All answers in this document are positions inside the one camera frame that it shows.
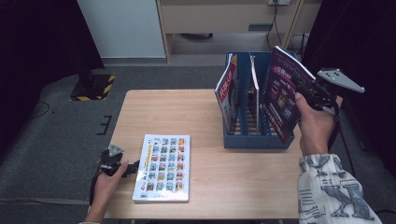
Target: right hand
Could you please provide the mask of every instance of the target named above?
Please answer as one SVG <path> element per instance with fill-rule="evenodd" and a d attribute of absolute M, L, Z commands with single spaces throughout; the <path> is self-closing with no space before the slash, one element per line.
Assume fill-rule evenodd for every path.
<path fill-rule="evenodd" d="M 327 144 L 334 128 L 333 116 L 311 108 L 299 92 L 296 92 L 295 100 L 302 118 L 300 148 L 303 156 L 328 153 Z M 343 99 L 337 96 L 337 104 L 341 105 L 342 101 Z"/>

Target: book cover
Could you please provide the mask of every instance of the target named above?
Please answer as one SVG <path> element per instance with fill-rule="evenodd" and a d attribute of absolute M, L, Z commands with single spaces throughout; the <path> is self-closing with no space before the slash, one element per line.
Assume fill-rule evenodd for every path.
<path fill-rule="evenodd" d="M 136 203 L 187 203 L 190 136 L 146 134 L 134 187 Z"/>
<path fill-rule="evenodd" d="M 216 98 L 218 99 L 228 134 L 234 133 L 238 118 L 238 76 L 236 66 L 237 55 L 228 54 L 226 68 L 215 88 Z"/>
<path fill-rule="evenodd" d="M 309 88 L 315 77 L 294 57 L 276 46 L 272 50 L 261 108 L 277 135 L 285 143 L 292 134 L 300 112 L 295 104 L 293 76 L 300 77 Z"/>
<path fill-rule="evenodd" d="M 259 108 L 260 108 L 260 88 L 259 82 L 256 76 L 256 68 L 254 66 L 254 59 L 253 55 L 250 55 L 250 62 L 251 62 L 251 80 L 250 80 L 250 87 L 248 91 L 248 101 L 247 106 L 250 111 L 251 116 L 253 117 L 253 121 L 255 123 L 255 132 L 260 133 L 260 118 L 259 118 Z"/>

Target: printed shirt sleeve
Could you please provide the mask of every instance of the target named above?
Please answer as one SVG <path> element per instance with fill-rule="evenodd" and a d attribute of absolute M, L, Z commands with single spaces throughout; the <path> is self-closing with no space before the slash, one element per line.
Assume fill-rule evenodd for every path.
<path fill-rule="evenodd" d="M 338 156 L 300 158 L 298 181 L 300 223 L 382 223 L 363 199 L 359 181 L 342 168 Z"/>

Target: hand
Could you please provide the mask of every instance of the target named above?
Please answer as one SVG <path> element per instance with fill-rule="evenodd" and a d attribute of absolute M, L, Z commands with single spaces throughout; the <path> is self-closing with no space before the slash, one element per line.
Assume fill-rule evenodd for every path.
<path fill-rule="evenodd" d="M 325 111 L 312 109 L 299 92 L 296 92 L 295 99 L 302 118 L 300 148 L 303 156 L 328 153 L 327 143 L 334 127 L 333 116 Z M 337 96 L 337 104 L 341 105 L 342 101 Z"/>
<path fill-rule="evenodd" d="M 95 184 L 92 206 L 88 215 L 85 217 L 86 222 L 101 223 L 103 221 L 107 204 L 127 168 L 128 161 L 125 161 L 113 176 L 108 176 L 105 172 L 99 174 Z"/>

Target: black handheld device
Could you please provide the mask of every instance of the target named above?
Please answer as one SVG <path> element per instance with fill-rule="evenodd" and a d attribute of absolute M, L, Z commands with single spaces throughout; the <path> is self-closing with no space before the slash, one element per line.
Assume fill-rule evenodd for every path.
<path fill-rule="evenodd" d="M 334 115 L 335 127 L 328 144 L 330 150 L 340 126 L 340 113 L 336 102 L 340 87 L 360 93 L 364 93 L 365 89 L 349 79 L 340 69 L 321 69 L 310 88 L 300 77 L 293 76 L 292 82 L 296 86 L 296 91 L 304 96 L 309 106 Z"/>
<path fill-rule="evenodd" d="M 95 192 L 95 185 L 96 180 L 102 172 L 105 172 L 109 176 L 113 176 L 121 166 L 121 159 L 122 159 L 122 152 L 124 151 L 123 148 L 117 147 L 115 145 L 110 145 L 109 148 L 105 149 L 102 152 L 102 155 L 99 159 L 95 176 L 91 182 L 91 193 L 90 193 L 90 204 L 93 202 L 94 192 Z M 139 162 L 136 161 L 133 164 L 128 164 L 128 168 L 126 169 L 125 173 L 122 174 L 122 177 L 126 177 L 127 175 L 136 174 L 139 168 Z"/>

